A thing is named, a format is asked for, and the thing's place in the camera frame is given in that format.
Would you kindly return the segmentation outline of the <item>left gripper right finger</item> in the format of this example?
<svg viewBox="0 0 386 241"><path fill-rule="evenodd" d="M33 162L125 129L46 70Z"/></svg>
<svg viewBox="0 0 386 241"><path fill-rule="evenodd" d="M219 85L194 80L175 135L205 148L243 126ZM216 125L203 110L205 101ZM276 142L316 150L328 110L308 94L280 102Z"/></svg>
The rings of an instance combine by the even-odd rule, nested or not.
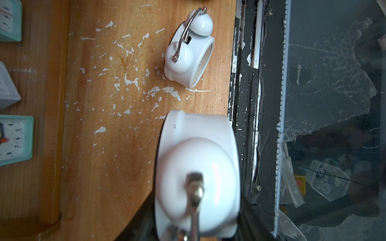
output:
<svg viewBox="0 0 386 241"><path fill-rule="evenodd" d="M257 212L242 194L240 198L240 212L236 241L275 241L271 232L263 225Z"/></svg>

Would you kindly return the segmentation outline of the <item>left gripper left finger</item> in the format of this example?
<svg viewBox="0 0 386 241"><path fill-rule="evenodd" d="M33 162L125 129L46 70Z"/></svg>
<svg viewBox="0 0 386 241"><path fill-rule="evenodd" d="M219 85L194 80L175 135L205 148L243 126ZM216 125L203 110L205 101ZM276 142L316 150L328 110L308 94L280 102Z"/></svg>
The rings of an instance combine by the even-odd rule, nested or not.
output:
<svg viewBox="0 0 386 241"><path fill-rule="evenodd" d="M157 241L154 211L155 194L151 191L116 241Z"/></svg>

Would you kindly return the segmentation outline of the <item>white twin-bell clock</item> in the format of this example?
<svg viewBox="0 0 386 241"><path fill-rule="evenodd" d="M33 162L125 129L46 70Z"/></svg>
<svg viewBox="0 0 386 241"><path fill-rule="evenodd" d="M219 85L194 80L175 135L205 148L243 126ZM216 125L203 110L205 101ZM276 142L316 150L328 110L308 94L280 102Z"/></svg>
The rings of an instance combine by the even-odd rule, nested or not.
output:
<svg viewBox="0 0 386 241"><path fill-rule="evenodd" d="M154 210L158 238L231 238L238 226L240 199L238 151L228 118L171 110L157 156Z"/></svg>
<svg viewBox="0 0 386 241"><path fill-rule="evenodd" d="M189 13L165 51L167 79L187 88L197 85L214 51L213 29L213 20L206 7Z"/></svg>

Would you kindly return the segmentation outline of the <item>teal square alarm clock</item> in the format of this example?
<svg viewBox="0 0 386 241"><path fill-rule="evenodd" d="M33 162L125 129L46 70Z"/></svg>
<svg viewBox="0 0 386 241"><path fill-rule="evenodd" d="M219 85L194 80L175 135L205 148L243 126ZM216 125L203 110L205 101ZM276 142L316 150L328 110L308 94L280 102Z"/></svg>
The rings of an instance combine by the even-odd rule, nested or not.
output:
<svg viewBox="0 0 386 241"><path fill-rule="evenodd" d="M1 0L1 42L22 40L22 3L19 0Z"/></svg>
<svg viewBox="0 0 386 241"><path fill-rule="evenodd" d="M32 116L1 115L1 166L31 159L33 135Z"/></svg>

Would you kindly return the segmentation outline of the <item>lilac square alarm clock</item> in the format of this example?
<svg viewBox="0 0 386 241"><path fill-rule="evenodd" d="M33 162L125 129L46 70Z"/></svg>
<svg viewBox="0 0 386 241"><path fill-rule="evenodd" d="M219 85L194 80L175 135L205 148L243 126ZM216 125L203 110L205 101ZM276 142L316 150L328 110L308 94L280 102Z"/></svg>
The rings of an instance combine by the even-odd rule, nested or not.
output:
<svg viewBox="0 0 386 241"><path fill-rule="evenodd" d="M1 109L21 100L19 92L3 62L1 62Z"/></svg>

